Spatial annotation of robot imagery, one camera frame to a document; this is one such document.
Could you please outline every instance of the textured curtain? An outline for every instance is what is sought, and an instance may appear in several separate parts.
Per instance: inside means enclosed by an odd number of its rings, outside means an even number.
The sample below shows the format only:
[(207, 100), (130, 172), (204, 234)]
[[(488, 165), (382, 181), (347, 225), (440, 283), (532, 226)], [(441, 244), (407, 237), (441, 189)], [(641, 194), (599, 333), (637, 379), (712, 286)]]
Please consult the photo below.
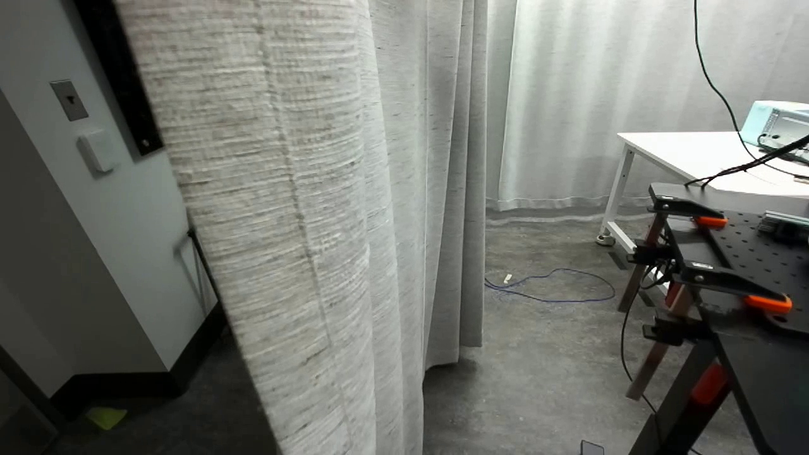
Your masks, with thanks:
[[(594, 210), (618, 159), (616, 130), (731, 129), (708, 91), (690, 0), (494, 0), (488, 12), (488, 204)], [(699, 0), (708, 67), (742, 122), (756, 98), (809, 100), (809, 7)], [(626, 202), (647, 204), (637, 166)]]
[(479, 343), (486, 1), (116, 1), (283, 451), (420, 451)]

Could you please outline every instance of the curtain fold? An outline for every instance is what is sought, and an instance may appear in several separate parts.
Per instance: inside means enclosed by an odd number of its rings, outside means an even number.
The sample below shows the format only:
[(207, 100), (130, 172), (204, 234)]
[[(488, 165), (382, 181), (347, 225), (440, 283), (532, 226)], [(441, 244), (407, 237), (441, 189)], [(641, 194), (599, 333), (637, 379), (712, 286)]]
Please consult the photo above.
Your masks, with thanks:
[(283, 451), (420, 451), (479, 343), (486, 1), (116, 1)]
[[(706, 61), (740, 122), (756, 98), (809, 100), (805, 14), (790, 0), (699, 0)], [(616, 130), (731, 129), (698, 67), (690, 0), (497, 0), (488, 17), (494, 210), (599, 210)], [(671, 176), (639, 161), (628, 204), (647, 204), (649, 180)]]

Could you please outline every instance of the concrete floor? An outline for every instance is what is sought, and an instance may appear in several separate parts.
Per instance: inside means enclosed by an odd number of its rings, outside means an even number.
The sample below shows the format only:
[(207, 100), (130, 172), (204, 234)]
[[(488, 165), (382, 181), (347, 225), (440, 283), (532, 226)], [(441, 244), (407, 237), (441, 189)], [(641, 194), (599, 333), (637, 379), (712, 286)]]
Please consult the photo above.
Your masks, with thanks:
[[(580, 268), (607, 278), (616, 292), (626, 281), (607, 250), (594, 244), (597, 221), (494, 221), (488, 226), (488, 278), (523, 278), (553, 268)], [(532, 283), (531, 292), (573, 297), (603, 295), (601, 286), (573, 272)], [(570, 455), (580, 439), (607, 455), (628, 451), (649, 416), (623, 396), (618, 324), (607, 304), (535, 304), (488, 290), (486, 341), (458, 367), (432, 369), (424, 381), (424, 451), (541, 451)], [(637, 304), (626, 325), (628, 372), (649, 348), (639, 324), (651, 314)], [(685, 352), (659, 367), (649, 400), (657, 405)], [(756, 451), (732, 400), (723, 405), (695, 445), (702, 455)]]
[(226, 331), (176, 400), (97, 402), (129, 410), (111, 432), (67, 421), (51, 455), (274, 455), (247, 369)]
[[(607, 250), (594, 244), (594, 221), (491, 221), (488, 276), (523, 278), (553, 268), (579, 268), (607, 278), (616, 292), (626, 281)], [(560, 272), (526, 287), (532, 295), (603, 295), (592, 278)], [(628, 369), (645, 357), (633, 306), (626, 329)], [(647, 406), (623, 396), (616, 339), (622, 315), (607, 304), (535, 304), (488, 290), (486, 345), (458, 367), (440, 367), (424, 379), (424, 451), (541, 451), (570, 455), (579, 439), (622, 455), (647, 419)], [(654, 376), (649, 400), (659, 402), (685, 348), (671, 352)], [(191, 387), (168, 402), (104, 402), (130, 415), (111, 432), (76, 419), (53, 455), (269, 455), (277, 451), (257, 396), (231, 343), (225, 336), (207, 357)], [(721, 410), (695, 445), (702, 455), (756, 451), (736, 402)]]

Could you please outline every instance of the table leg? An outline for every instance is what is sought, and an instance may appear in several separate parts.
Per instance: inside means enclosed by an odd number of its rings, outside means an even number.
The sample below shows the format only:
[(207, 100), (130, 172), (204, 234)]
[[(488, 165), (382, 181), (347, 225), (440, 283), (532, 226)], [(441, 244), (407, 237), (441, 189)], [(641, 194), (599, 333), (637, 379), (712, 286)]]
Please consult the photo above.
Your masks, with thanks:
[(601, 220), (601, 226), (599, 226), (599, 234), (597, 234), (599, 244), (612, 244), (607, 225), (614, 220), (614, 215), (616, 215), (616, 210), (622, 204), (622, 194), (623, 194), (623, 187), (626, 187), (626, 180), (628, 180), (632, 161), (633, 161), (633, 152), (628, 147), (623, 147), (623, 157), (622, 157), (618, 166), (616, 166), (616, 175), (612, 180), (603, 220)]
[[(666, 286), (666, 295), (665, 295), (665, 306), (666, 314), (671, 315), (685, 315), (690, 307), (690, 295), (688, 287), (683, 283), (669, 283)], [(651, 343), (647, 359), (639, 364), (626, 396), (639, 400), (639, 395), (647, 390), (647, 383), (651, 381), (663, 357), (666, 353), (666, 343)]]
[[(663, 221), (665, 221), (665, 215), (657, 213), (641, 244), (647, 244), (647, 248), (654, 248), (654, 244), (657, 244)], [(626, 287), (623, 287), (623, 295), (622, 295), (622, 301), (618, 301), (618, 306), (616, 306), (622, 314), (626, 314), (626, 311), (632, 307), (632, 304), (633, 304), (633, 297), (637, 297), (637, 292), (639, 292), (639, 283), (641, 283), (645, 272), (647, 272), (647, 266), (637, 263), (633, 271), (632, 271), (632, 276), (628, 276), (628, 283), (626, 283)]]
[(637, 435), (632, 455), (688, 455), (727, 391), (727, 373), (716, 364), (712, 345), (698, 341), (657, 415)]

